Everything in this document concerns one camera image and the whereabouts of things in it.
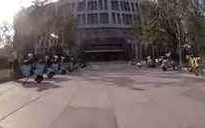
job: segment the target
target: paved plaza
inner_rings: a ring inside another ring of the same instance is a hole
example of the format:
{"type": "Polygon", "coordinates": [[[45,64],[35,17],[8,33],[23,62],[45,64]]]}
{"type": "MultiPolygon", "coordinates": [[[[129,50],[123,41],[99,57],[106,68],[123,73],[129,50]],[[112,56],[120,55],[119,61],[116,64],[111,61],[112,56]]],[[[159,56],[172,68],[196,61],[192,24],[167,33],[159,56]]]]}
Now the paved plaza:
{"type": "Polygon", "coordinates": [[[205,128],[205,77],[186,72],[101,62],[21,81],[0,84],[0,128],[205,128]]]}

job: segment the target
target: sidewalk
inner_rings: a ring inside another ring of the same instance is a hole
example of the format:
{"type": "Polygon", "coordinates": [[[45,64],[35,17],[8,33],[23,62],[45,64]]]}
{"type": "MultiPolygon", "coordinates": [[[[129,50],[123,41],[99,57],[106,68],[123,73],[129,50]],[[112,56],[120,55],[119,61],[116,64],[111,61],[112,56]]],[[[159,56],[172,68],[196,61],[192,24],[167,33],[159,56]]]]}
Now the sidewalk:
{"type": "Polygon", "coordinates": [[[182,95],[187,87],[56,80],[1,84],[0,128],[205,128],[205,104],[182,95]]]}

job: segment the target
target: parked scooter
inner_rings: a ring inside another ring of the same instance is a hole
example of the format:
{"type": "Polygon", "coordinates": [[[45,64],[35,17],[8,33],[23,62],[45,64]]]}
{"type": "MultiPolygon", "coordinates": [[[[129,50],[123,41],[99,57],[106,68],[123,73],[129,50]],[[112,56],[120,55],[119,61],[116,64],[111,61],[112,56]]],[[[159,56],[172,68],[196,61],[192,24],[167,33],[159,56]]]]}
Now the parked scooter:
{"type": "Polygon", "coordinates": [[[37,83],[41,83],[41,81],[43,81],[44,63],[39,61],[34,65],[33,54],[29,54],[28,59],[23,61],[21,71],[26,77],[26,81],[24,83],[26,83],[27,80],[31,77],[34,78],[37,83]]]}
{"type": "Polygon", "coordinates": [[[65,68],[61,68],[58,56],[54,56],[51,67],[56,74],[65,74],[65,68]]]}
{"type": "Polygon", "coordinates": [[[163,71],[167,71],[168,68],[173,68],[173,70],[176,70],[176,62],[170,60],[167,56],[164,56],[162,57],[161,68],[163,71]]]}
{"type": "Polygon", "coordinates": [[[167,57],[163,57],[161,68],[164,72],[167,71],[167,57]]]}
{"type": "Polygon", "coordinates": [[[52,62],[49,56],[45,57],[45,69],[44,69],[44,74],[47,75],[48,78],[53,78],[55,76],[55,71],[52,68],[52,62]]]}

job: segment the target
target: glass facade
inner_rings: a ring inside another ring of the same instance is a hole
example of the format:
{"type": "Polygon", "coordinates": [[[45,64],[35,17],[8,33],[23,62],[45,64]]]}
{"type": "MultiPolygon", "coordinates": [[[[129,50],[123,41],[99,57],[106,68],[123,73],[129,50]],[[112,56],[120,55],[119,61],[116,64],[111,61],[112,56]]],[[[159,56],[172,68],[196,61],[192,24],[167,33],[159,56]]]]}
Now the glass facade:
{"type": "Polygon", "coordinates": [[[100,23],[101,24],[108,24],[109,23],[108,13],[100,13],[100,23]]]}
{"type": "Polygon", "coordinates": [[[113,24],[116,24],[116,14],[112,13],[112,22],[113,24]]]}
{"type": "Polygon", "coordinates": [[[117,21],[118,21],[118,24],[121,24],[121,16],[119,13],[117,13],[117,21]]]}
{"type": "Polygon", "coordinates": [[[103,10],[103,2],[102,2],[102,0],[99,0],[99,9],[103,10]]]}
{"type": "Polygon", "coordinates": [[[97,13],[88,14],[87,23],[88,24],[98,24],[98,14],[97,13]]]}
{"type": "Polygon", "coordinates": [[[108,9],[108,2],[107,0],[104,0],[104,10],[107,10],[108,9]]]}
{"type": "Polygon", "coordinates": [[[86,2],[78,2],[77,11],[86,11],[86,2]]]}
{"type": "Polygon", "coordinates": [[[111,9],[112,10],[119,10],[119,4],[118,4],[118,1],[117,0],[112,0],[111,1],[111,9]]]}

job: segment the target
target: building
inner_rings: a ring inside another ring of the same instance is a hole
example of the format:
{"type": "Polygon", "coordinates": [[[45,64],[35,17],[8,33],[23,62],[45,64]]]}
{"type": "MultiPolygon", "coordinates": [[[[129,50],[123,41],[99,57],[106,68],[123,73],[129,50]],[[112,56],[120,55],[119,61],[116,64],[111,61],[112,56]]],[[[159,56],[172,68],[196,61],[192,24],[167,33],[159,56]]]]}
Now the building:
{"type": "Polygon", "coordinates": [[[60,0],[77,17],[76,43],[88,59],[129,59],[139,0],[60,0]]]}
{"type": "Polygon", "coordinates": [[[50,17],[68,9],[78,21],[75,43],[82,46],[87,59],[128,60],[139,4],[139,0],[59,0],[31,6],[16,18],[14,40],[20,52],[28,47],[25,53],[47,53],[54,47],[49,39],[53,30],[47,27],[53,26],[50,17]]]}

